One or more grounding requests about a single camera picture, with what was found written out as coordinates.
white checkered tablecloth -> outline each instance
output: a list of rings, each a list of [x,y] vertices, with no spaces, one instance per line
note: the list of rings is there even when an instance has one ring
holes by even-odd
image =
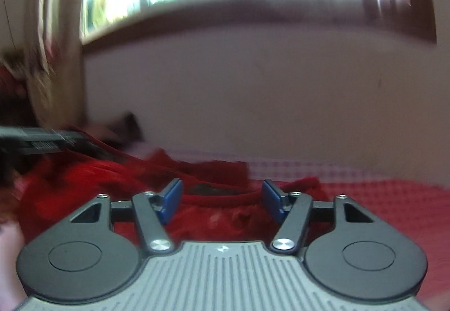
[[[126,153],[143,159],[149,156],[155,149],[156,147],[152,144],[141,142],[133,144],[126,150]],[[267,159],[183,149],[168,149],[166,151],[171,158],[189,163],[211,160],[245,161],[248,163],[250,178],[253,180],[270,178],[274,181],[290,182],[305,176],[316,176],[322,183],[355,183],[388,179],[384,175],[378,175],[349,166],[312,163],[307,160]]]

ribbed gray surface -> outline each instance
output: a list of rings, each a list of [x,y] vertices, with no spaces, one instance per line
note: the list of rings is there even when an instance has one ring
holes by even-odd
[[[361,305],[317,287],[293,256],[269,253],[262,243],[186,243],[172,256],[154,257],[119,294],[81,306],[30,298],[26,311],[420,311],[414,298]]]

black circular pad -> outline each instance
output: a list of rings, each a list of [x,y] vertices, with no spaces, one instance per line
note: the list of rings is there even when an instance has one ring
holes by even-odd
[[[395,252],[387,245],[375,241],[359,241],[343,250],[345,261],[362,271],[381,271],[392,265]]]
[[[102,251],[95,245],[72,241],[58,245],[49,254],[50,264],[60,271],[85,271],[100,261]]]
[[[339,224],[305,253],[310,274],[330,291],[362,301],[393,301],[414,294],[427,259],[384,222]]]
[[[109,206],[104,206],[108,213]],[[17,275],[28,294],[57,303],[85,303],[127,284],[138,270],[140,253],[110,230],[109,215],[99,216],[92,223],[66,218],[22,249]]]

blurry hand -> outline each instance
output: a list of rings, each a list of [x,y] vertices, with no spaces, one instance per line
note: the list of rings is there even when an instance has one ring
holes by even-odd
[[[14,196],[14,187],[0,188],[0,225],[16,220],[15,211],[19,201]]]

silver screw head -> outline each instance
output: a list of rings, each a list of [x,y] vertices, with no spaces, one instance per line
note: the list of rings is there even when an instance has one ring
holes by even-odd
[[[272,242],[272,245],[278,250],[290,250],[294,247],[295,243],[289,238],[278,238]]]
[[[172,246],[172,243],[166,239],[153,240],[150,243],[150,248],[154,251],[169,250],[171,248],[171,246]]]

